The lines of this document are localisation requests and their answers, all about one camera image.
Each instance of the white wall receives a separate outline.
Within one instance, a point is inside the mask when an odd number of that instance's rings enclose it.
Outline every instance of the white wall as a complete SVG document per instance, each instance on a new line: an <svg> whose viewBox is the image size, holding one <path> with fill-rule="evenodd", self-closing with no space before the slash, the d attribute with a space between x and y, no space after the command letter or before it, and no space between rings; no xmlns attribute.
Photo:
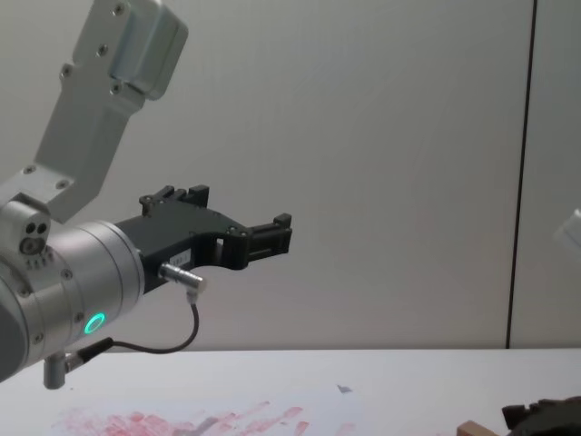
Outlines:
<svg viewBox="0 0 581 436"><path fill-rule="evenodd" d="M581 267L553 240L581 208L581 3L540 1L511 345L581 345Z"/></svg>
<svg viewBox="0 0 581 436"><path fill-rule="evenodd" d="M171 1L190 39L74 222L211 187L247 224L294 215L291 254L214 269L201 349L496 347L505 340L529 0ZM33 156L87 0L5 0L0 174ZM168 286L117 338L170 344Z"/></svg>

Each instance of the silver connector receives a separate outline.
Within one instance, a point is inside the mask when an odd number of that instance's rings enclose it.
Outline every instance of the silver connector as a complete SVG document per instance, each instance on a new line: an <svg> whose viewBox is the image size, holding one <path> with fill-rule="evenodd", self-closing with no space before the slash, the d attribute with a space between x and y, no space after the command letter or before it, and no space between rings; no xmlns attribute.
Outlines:
<svg viewBox="0 0 581 436"><path fill-rule="evenodd" d="M64 366L64 352L56 352L44 359L44 386L55 390L64 386L66 368Z"/></svg>
<svg viewBox="0 0 581 436"><path fill-rule="evenodd" d="M168 282L176 282L182 286L185 286L188 290L188 298L197 297L198 294L204 292L208 282L206 279L189 272L182 268L173 266L170 263L163 263L160 267L158 275L161 279L167 280Z"/></svg>

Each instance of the white table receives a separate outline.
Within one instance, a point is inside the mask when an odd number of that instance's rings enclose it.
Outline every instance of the white table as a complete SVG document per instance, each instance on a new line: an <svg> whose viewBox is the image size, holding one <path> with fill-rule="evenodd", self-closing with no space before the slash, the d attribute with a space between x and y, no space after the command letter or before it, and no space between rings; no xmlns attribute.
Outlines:
<svg viewBox="0 0 581 436"><path fill-rule="evenodd" d="M581 394L581 350L183 352L101 356L46 391L37 364L0 385L0 433L42 434L59 411L115 399L215 399L349 386L374 435L506 434L500 409Z"/></svg>

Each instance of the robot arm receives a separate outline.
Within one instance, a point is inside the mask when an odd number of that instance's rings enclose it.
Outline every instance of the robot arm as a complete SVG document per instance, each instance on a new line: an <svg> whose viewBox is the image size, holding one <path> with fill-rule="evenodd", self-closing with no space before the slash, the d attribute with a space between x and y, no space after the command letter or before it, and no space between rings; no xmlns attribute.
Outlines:
<svg viewBox="0 0 581 436"><path fill-rule="evenodd" d="M99 193L129 117L163 95L187 34L160 0L94 0L34 163L0 185L0 382L45 359L45 385L58 388L78 366L65 367L65 347L145 293L174 281L195 302L205 281L191 269L288 252L289 215L243 226L207 209L205 186L146 195L142 214L116 225L50 232Z"/></svg>

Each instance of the black cable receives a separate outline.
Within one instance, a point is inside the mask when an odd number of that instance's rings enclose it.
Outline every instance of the black cable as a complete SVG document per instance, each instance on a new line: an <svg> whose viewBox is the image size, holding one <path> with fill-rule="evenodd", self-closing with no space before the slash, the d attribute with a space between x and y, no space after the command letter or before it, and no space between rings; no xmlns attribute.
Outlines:
<svg viewBox="0 0 581 436"><path fill-rule="evenodd" d="M148 348L143 347L142 345L135 345L134 343L129 342L118 342L113 341L113 347L123 347L129 350L134 350L136 352L147 352L149 354L171 354L173 352L180 352L181 350L185 349L188 345L190 345L196 336L198 335L198 331L200 330L200 314L198 313L198 308L195 304L192 304L192 314L193 314L193 331L192 334L185 342L181 343L172 348Z"/></svg>
<svg viewBox="0 0 581 436"><path fill-rule="evenodd" d="M108 351L113 347L123 347L129 350L135 350L136 352L147 352L149 354L171 354L173 352L180 352L181 350L185 349L188 345L190 345L196 336L198 335L198 331L200 330L200 314L198 313L198 307L195 304L192 304L192 313L193 313L193 331L192 334L185 342L181 343L172 348L147 348L142 347L141 345L135 345L134 343L129 342L119 342L114 341L112 338L105 338L96 342L92 345L82 348L76 355L81 359L85 364L89 362L91 359L97 357L98 355Z"/></svg>

